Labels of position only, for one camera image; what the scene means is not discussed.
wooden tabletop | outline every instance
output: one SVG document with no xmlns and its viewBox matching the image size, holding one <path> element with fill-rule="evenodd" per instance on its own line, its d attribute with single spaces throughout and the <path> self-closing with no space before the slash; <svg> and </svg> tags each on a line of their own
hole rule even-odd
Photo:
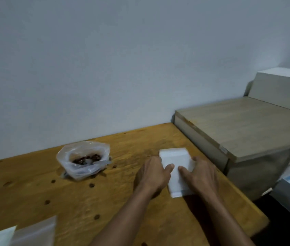
<svg viewBox="0 0 290 246">
<path fill-rule="evenodd" d="M 176 111 L 234 162 L 290 149 L 290 109 L 242 97 Z"/>
<path fill-rule="evenodd" d="M 80 182 L 60 178 L 62 168 L 55 156 L 62 146 L 0 160 L 0 230 L 14 225 L 20 229 L 57 215 L 55 245 L 87 246 L 131 195 L 135 173 L 146 157 L 158 155 L 160 149 L 185 147 L 192 156 L 205 158 L 172 123 L 93 140 L 110 144 L 112 163 L 95 178 Z M 226 206 L 248 235 L 268 224 L 221 173 L 219 182 Z M 207 214 L 196 207 L 201 227 L 188 205 L 192 207 L 187 198 L 172 199 L 165 188 L 150 202 L 134 245 L 208 245 L 205 235 L 210 240 L 212 225 Z"/>
</svg>

clear plastic bag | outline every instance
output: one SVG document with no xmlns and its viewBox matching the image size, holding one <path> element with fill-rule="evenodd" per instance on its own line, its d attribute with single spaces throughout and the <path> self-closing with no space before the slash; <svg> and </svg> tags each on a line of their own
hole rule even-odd
<svg viewBox="0 0 290 246">
<path fill-rule="evenodd" d="M 91 154 L 101 156 L 100 161 L 93 165 L 79 165 L 72 163 L 74 159 L 86 157 Z M 75 180 L 82 180 L 96 174 L 110 164 L 110 145 L 100 142 L 82 141 L 65 145 L 56 155 L 56 159 L 64 167 L 66 172 Z"/>
</svg>

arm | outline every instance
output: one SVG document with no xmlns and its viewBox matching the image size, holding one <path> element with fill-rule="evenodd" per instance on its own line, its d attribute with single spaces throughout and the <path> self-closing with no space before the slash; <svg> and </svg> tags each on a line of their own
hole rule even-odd
<svg viewBox="0 0 290 246">
<path fill-rule="evenodd" d="M 174 165 L 163 169 L 160 157 L 151 157 L 140 168 L 134 193 L 89 246 L 132 245 L 152 196 L 170 180 Z"/>
<path fill-rule="evenodd" d="M 198 194 L 205 203 L 213 226 L 222 246 L 254 246 L 237 221 L 226 209 L 218 194 L 218 179 L 215 165 L 195 157 L 195 168 L 189 172 L 184 167 L 178 170 L 188 186 Z"/>
</svg>

forearm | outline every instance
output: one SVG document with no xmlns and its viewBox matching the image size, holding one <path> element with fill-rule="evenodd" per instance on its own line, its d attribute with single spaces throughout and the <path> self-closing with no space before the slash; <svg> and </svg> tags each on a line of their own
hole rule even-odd
<svg viewBox="0 0 290 246">
<path fill-rule="evenodd" d="M 205 198 L 204 203 L 222 246 L 254 246 L 218 195 Z"/>
<path fill-rule="evenodd" d="M 132 245 L 153 192 L 138 186 L 129 200 L 111 219 L 89 246 Z"/>
</svg>

gray wall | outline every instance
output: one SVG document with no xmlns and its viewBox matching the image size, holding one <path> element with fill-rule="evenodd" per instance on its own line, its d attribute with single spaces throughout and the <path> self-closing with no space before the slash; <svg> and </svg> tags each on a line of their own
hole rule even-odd
<svg viewBox="0 0 290 246">
<path fill-rule="evenodd" d="M 0 158 L 169 122 L 290 64 L 290 0 L 0 0 Z"/>
</svg>

